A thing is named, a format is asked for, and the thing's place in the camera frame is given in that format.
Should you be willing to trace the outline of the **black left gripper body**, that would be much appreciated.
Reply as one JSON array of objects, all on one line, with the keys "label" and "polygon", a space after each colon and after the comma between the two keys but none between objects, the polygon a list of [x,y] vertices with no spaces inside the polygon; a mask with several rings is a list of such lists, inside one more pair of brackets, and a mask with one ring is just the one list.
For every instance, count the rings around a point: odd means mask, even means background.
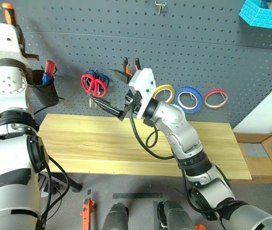
[{"label": "black left gripper body", "polygon": [[21,30],[21,28],[20,28],[20,26],[18,24],[14,25],[14,28],[15,28],[15,31],[16,31],[16,34],[17,34],[18,43],[19,43],[19,46],[20,46],[20,49],[21,49],[21,53],[25,57],[25,55],[26,55],[26,52],[25,52],[25,38],[24,38],[23,32],[22,32],[22,30]]}]

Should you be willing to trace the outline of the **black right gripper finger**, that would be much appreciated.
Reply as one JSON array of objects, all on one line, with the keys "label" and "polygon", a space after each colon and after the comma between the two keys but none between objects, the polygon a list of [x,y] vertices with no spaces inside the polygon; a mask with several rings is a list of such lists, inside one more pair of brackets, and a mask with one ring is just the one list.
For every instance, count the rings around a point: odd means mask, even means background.
[{"label": "black right gripper finger", "polygon": [[123,121],[126,116],[126,112],[124,110],[119,110],[119,109],[113,107],[110,102],[108,102],[104,99],[97,98],[96,104],[98,106],[100,106],[103,110],[105,110],[106,112],[117,117],[120,121]]},{"label": "black right gripper finger", "polygon": [[125,84],[129,84],[130,82],[130,75],[123,72],[123,71],[120,71],[120,70],[117,70],[117,69],[108,69],[107,70],[113,77],[115,77],[117,80],[125,83]]}]

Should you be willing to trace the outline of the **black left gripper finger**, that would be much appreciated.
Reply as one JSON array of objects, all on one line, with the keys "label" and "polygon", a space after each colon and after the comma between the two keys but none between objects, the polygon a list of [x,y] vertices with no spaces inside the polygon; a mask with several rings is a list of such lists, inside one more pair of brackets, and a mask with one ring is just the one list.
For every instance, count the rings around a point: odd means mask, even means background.
[{"label": "black left gripper finger", "polygon": [[23,54],[23,56],[28,60],[39,61],[39,55],[25,53],[25,54]]}]

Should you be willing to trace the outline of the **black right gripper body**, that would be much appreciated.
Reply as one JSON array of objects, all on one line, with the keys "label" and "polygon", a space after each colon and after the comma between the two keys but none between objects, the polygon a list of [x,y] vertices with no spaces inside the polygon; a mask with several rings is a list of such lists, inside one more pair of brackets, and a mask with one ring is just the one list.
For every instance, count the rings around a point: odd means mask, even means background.
[{"label": "black right gripper body", "polygon": [[137,114],[141,107],[142,96],[139,91],[132,92],[131,89],[125,95],[125,103],[123,114],[127,115],[129,110],[132,109],[134,114]]}]

